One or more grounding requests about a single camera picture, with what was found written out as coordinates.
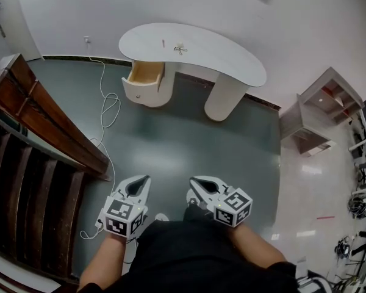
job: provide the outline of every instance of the white tile floor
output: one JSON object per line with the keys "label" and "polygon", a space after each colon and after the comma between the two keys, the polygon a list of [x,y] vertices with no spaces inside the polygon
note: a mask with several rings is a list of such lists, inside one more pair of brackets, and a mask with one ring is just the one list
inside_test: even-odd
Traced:
{"label": "white tile floor", "polygon": [[[330,281],[335,274],[355,268],[337,260],[337,241],[366,230],[366,219],[355,220],[347,210],[350,193],[356,188],[356,170],[348,151],[354,144],[352,136],[348,123],[340,125],[337,145],[312,157],[302,157],[292,140],[282,144],[276,222],[264,234],[290,262],[306,256],[308,268]],[[329,216],[334,218],[318,219]],[[353,248],[362,243],[358,237]]]}

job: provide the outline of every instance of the black shirt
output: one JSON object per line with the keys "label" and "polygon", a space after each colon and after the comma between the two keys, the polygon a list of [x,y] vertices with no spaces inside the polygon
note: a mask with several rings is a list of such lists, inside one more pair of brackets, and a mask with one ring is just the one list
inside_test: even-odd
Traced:
{"label": "black shirt", "polygon": [[[107,292],[297,292],[295,266],[267,269],[245,259],[214,223],[152,223],[138,240],[129,273]],[[101,292],[88,284],[81,293]]]}

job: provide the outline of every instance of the shoe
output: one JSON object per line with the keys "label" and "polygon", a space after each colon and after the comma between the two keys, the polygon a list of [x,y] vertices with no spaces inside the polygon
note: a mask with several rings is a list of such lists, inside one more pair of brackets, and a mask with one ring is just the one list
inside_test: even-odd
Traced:
{"label": "shoe", "polygon": [[169,222],[170,220],[168,219],[168,217],[162,213],[158,213],[154,220],[160,220],[161,222]]}
{"label": "shoe", "polygon": [[190,205],[199,206],[199,203],[200,203],[200,200],[194,193],[193,189],[188,190],[185,200],[187,201],[187,206],[190,206]]}

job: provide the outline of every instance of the open drawer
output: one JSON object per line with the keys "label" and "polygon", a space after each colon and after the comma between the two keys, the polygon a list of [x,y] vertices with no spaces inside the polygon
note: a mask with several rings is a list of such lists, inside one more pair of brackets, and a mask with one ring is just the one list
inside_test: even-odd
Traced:
{"label": "open drawer", "polygon": [[163,74],[162,62],[134,62],[129,77],[122,78],[126,96],[136,103],[152,103],[157,99]]}

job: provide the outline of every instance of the desk leg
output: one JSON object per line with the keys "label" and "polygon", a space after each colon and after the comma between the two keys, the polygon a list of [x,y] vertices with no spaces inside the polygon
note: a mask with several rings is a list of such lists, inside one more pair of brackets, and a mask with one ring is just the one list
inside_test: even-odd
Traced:
{"label": "desk leg", "polygon": [[177,63],[165,63],[164,77],[161,79],[157,96],[154,101],[146,103],[144,105],[148,107],[160,107],[166,104],[171,99],[176,69]]}
{"label": "desk leg", "polygon": [[217,78],[206,104],[205,113],[214,121],[223,121],[243,98],[248,86],[223,73]]}

